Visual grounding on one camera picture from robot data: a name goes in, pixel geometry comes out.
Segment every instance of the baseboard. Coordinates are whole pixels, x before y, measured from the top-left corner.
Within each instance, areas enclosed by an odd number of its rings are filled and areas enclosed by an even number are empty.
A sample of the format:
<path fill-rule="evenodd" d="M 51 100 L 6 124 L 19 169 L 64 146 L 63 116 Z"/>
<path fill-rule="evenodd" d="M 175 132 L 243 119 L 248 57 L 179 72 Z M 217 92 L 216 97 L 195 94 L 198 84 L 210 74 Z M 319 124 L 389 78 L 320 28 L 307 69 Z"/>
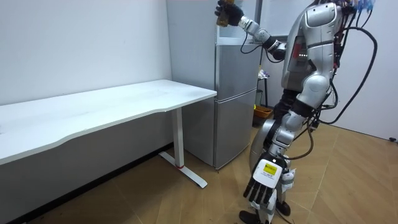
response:
<path fill-rule="evenodd" d="M 129 170 L 129 169 L 131 169 L 131 168 L 133 168 L 135 166 L 138 166 L 139 164 L 141 164 L 141 163 L 143 163 L 143 162 L 145 162 L 145 161 L 157 156 L 160 152 L 166 151 L 166 150 L 170 149 L 173 146 L 174 146 L 174 143 L 167 144 L 167 145 L 165 145 L 165 146 L 163 146 L 163 147 L 161 147 L 161 148 L 149 153 L 146 156 L 143 156 L 143 157 L 141 157 L 141 158 L 139 158 L 139 159 L 137 159 L 135 161 L 132 161 L 129 164 L 126 164 L 126 165 L 124 165 L 124 166 L 122 166 L 122 167 L 120 167 L 120 168 L 118 168 L 118 169 L 116 169 L 116 170 L 114 170 L 114 171 L 112 171 L 112 172 L 110 172 L 108 174 L 105 174 L 104 176 L 102 176 L 102 177 L 100 177 L 100 178 L 98 178 L 96 180 L 93 180 L 93 181 L 91 181 L 88 184 L 85 184 L 85 185 L 83 185 L 83 186 L 81 186 L 81 187 L 79 187 L 79 188 L 77 188 L 75 190 L 72 190 L 71 192 L 69 192 L 69 193 L 67 193 L 65 195 L 62 195 L 61 197 L 59 197 L 59 198 L 57 198 L 57 199 L 55 199 L 55 200 L 53 200 L 53 201 L 51 201 L 49 203 L 46 203 L 45 205 L 43 205 L 43 206 L 41 206 L 39 208 L 36 208 L 35 210 L 33 210 L 33 211 L 29 212 L 29 213 L 26 213 L 25 215 L 20 216 L 20 217 L 14 219 L 13 221 L 8 222 L 6 224 L 21 224 L 21 223 L 25 223 L 25 222 L 27 223 L 27 222 L 29 222 L 29 221 L 31 221 L 31 220 L 33 220 L 33 219 L 45 214 L 46 212 L 49 212 L 49 211 L 55 209 L 56 207 L 62 205 L 63 203 L 68 202 L 68 201 L 74 199 L 75 197 L 77 197 L 77 196 L 79 196 L 79 195 L 81 195 L 81 194 L 83 194 L 83 193 L 85 193 L 85 192 L 87 192 L 87 191 L 99 186 L 100 184 L 103 184 L 106 181 L 108 181 L 108 180 L 110 180 L 110 179 L 112 179 L 112 178 L 124 173 L 125 171 L 127 171 L 127 170 Z"/>

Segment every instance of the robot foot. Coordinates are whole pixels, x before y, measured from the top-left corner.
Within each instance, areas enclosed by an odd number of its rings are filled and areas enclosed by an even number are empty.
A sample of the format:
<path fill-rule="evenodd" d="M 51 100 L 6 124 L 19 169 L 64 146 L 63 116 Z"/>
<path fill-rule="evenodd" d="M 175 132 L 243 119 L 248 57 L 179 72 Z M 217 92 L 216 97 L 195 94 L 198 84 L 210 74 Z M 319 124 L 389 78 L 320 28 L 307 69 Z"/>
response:
<path fill-rule="evenodd" d="M 261 224 L 260 220 L 258 219 L 256 214 L 251 214 L 247 211 L 239 212 L 239 218 L 245 224 Z"/>
<path fill-rule="evenodd" d="M 284 216 L 290 215 L 290 206 L 286 202 L 276 202 L 276 209 Z"/>

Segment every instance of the desk leg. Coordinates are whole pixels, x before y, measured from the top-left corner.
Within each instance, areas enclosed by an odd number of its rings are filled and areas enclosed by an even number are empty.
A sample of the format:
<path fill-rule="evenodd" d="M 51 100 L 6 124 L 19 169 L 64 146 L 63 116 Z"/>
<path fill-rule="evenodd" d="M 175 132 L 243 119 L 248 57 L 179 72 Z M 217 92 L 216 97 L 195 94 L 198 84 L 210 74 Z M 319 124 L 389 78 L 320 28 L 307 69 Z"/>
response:
<path fill-rule="evenodd" d="M 162 156 L 167 161 L 169 161 L 174 166 L 176 166 L 176 168 L 178 168 L 181 172 L 183 172 L 185 175 L 191 178 L 195 183 L 197 183 L 198 186 L 200 186 L 201 188 L 205 188 L 207 186 L 207 182 L 198 175 L 196 175 L 196 173 L 192 172 L 190 169 L 184 166 L 184 145 L 183 145 L 183 136 L 182 136 L 181 108 L 173 110 L 172 117 L 173 117 L 175 159 L 166 152 L 161 152 L 159 155 Z"/>

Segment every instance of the wooden floor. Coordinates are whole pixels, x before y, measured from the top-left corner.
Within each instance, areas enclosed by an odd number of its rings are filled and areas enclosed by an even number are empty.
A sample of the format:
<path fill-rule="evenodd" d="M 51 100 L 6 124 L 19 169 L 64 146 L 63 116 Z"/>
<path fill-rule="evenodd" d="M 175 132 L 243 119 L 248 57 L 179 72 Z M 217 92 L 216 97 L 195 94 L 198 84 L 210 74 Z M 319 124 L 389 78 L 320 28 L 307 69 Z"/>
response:
<path fill-rule="evenodd" d="M 292 164 L 297 176 L 287 193 L 288 220 L 398 223 L 398 145 L 325 125 L 313 135 L 313 152 Z M 308 144 L 303 135 L 288 155 L 304 153 Z M 155 157 L 31 223 L 240 224 L 239 211 L 250 209 L 242 197 L 248 156 L 249 148 L 217 172 L 186 153 L 186 165 L 208 182 L 205 189 Z M 276 217 L 272 223 L 284 221 Z"/>

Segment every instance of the small object in robot hand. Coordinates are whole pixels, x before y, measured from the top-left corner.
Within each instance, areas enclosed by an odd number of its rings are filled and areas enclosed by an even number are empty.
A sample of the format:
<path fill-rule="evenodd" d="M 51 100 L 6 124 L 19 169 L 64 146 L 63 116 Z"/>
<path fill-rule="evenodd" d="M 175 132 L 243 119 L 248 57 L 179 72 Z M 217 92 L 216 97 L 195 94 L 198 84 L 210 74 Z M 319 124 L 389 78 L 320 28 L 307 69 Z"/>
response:
<path fill-rule="evenodd" d="M 234 0 L 223 0 L 223 1 L 225 1 L 227 4 L 234 4 Z M 216 24 L 221 27 L 227 27 L 228 22 L 229 22 L 229 16 L 225 12 L 225 10 L 219 10 L 220 8 L 221 8 L 221 6 L 218 6 L 216 8 L 216 10 L 217 10 L 216 12 L 220 13 L 220 15 L 217 17 Z"/>

